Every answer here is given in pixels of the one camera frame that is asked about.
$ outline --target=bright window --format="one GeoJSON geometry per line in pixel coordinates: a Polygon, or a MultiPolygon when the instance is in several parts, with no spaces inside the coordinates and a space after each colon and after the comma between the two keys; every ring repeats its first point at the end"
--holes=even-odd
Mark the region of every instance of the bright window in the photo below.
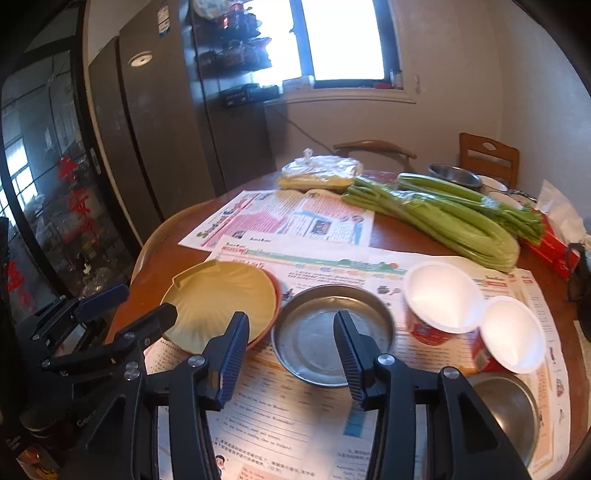
{"type": "Polygon", "coordinates": [[[302,5],[316,80],[384,78],[372,0],[302,0],[302,5]]]}
{"type": "MultiPolygon", "coordinates": [[[[18,203],[24,209],[36,195],[37,188],[33,182],[33,174],[28,166],[27,153],[22,138],[14,142],[5,150],[8,172],[12,178],[12,186],[17,194],[18,203]]],[[[14,225],[14,215],[8,206],[8,199],[3,189],[0,189],[0,216],[5,216],[14,225]]]]}
{"type": "Polygon", "coordinates": [[[313,75],[316,87],[371,87],[400,71],[389,0],[251,0],[272,67],[262,85],[313,75]]]}

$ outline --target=metal bowl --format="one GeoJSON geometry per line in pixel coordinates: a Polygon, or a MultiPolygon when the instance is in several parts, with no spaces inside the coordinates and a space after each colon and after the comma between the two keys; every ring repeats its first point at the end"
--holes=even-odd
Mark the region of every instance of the metal bowl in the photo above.
{"type": "Polygon", "coordinates": [[[438,179],[447,180],[468,189],[476,190],[482,187],[480,177],[465,168],[435,163],[429,165],[429,172],[438,179]]]}
{"type": "Polygon", "coordinates": [[[318,387],[347,386],[333,330],[339,310],[347,310],[359,333],[371,335],[382,352],[390,351],[394,319],[379,298],[347,285],[309,288],[281,309],[271,331],[277,358],[297,378],[318,387]]]}
{"type": "Polygon", "coordinates": [[[503,373],[479,374],[468,381],[528,466],[540,433],[540,412],[530,389],[519,378],[503,373]]]}

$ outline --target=wooden table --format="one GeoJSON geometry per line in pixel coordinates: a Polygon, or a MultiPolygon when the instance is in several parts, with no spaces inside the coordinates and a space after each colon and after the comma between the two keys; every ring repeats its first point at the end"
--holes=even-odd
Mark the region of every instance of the wooden table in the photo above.
{"type": "MultiPolygon", "coordinates": [[[[395,180],[395,175],[385,172],[366,171],[364,175],[381,182],[395,180]]],[[[135,278],[130,288],[129,300],[117,310],[109,331],[108,341],[112,340],[115,332],[119,329],[157,307],[175,275],[203,262],[209,255],[208,252],[181,247],[178,245],[179,241],[242,190],[276,188],[277,177],[278,173],[272,173],[253,180],[204,205],[190,217],[182,220],[174,232],[157,248],[135,278]]],[[[454,255],[451,250],[414,227],[383,215],[376,215],[371,246],[399,252],[454,255]]],[[[566,283],[529,250],[523,249],[521,251],[517,265],[534,274],[550,307],[560,335],[564,359],[569,370],[570,451],[572,454],[579,447],[587,432],[587,401],[589,398],[589,385],[585,374],[583,355],[573,324],[577,318],[576,311],[574,305],[566,300],[566,283]]]]}

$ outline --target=white wall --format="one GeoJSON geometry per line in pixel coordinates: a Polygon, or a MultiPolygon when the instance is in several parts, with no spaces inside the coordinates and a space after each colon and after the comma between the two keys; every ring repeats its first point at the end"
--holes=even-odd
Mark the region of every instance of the white wall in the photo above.
{"type": "Polygon", "coordinates": [[[94,60],[109,40],[150,0],[89,0],[87,16],[87,52],[89,62],[94,60]]]}
{"type": "Polygon", "coordinates": [[[591,222],[591,98],[558,45],[511,0],[490,0],[502,72],[500,140],[521,153],[518,187],[547,179],[591,222]]]}
{"type": "MultiPolygon", "coordinates": [[[[416,104],[330,100],[267,107],[277,166],[313,144],[274,109],[326,145],[366,139],[396,143],[415,152],[413,166],[456,164],[458,134],[496,137],[501,120],[501,75],[485,0],[391,0],[405,88],[416,104]],[[420,78],[415,93],[414,78],[420,78]]],[[[394,170],[393,160],[356,155],[366,168],[394,170]]]]}

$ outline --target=celery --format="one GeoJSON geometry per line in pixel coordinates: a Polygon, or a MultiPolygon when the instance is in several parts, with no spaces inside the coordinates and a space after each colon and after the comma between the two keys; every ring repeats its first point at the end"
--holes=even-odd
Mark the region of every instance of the celery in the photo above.
{"type": "Polygon", "coordinates": [[[478,211],[435,194],[392,190],[357,177],[343,200],[410,223],[487,268],[509,272],[519,256],[519,245],[504,228],[478,211]]]}
{"type": "Polygon", "coordinates": [[[424,175],[401,173],[397,183],[402,190],[429,193],[475,210],[494,220],[514,236],[534,245],[538,245],[544,235],[545,226],[541,215],[531,208],[518,210],[473,190],[424,175]]]}

